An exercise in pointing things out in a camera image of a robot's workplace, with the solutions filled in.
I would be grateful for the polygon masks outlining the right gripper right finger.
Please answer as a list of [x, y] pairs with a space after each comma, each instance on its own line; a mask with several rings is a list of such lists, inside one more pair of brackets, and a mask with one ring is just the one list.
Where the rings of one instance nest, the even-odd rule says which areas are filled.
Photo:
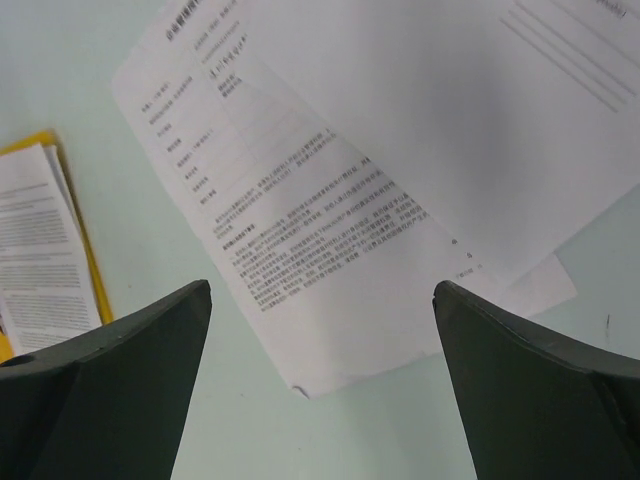
[[451, 281], [433, 308], [477, 478], [638, 478], [638, 360]]

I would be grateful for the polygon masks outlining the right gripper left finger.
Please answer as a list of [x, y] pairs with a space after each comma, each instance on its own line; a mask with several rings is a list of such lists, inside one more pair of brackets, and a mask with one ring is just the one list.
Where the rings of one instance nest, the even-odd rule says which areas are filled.
[[1, 365], [4, 479], [168, 479], [211, 319], [211, 287]]

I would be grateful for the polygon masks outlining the printed form sheet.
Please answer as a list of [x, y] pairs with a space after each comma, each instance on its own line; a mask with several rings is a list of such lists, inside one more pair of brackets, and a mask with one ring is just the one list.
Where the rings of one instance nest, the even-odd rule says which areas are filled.
[[554, 256], [499, 283], [375, 163], [244, 83], [248, 12], [167, 3], [112, 92], [290, 389], [314, 398], [437, 353], [443, 280], [525, 318], [575, 297]]

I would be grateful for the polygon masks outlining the white paper sheet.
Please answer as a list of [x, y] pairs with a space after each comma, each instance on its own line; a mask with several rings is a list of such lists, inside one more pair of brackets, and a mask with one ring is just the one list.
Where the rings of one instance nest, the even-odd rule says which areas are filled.
[[639, 182], [635, 1], [253, 1], [255, 64], [503, 282]]

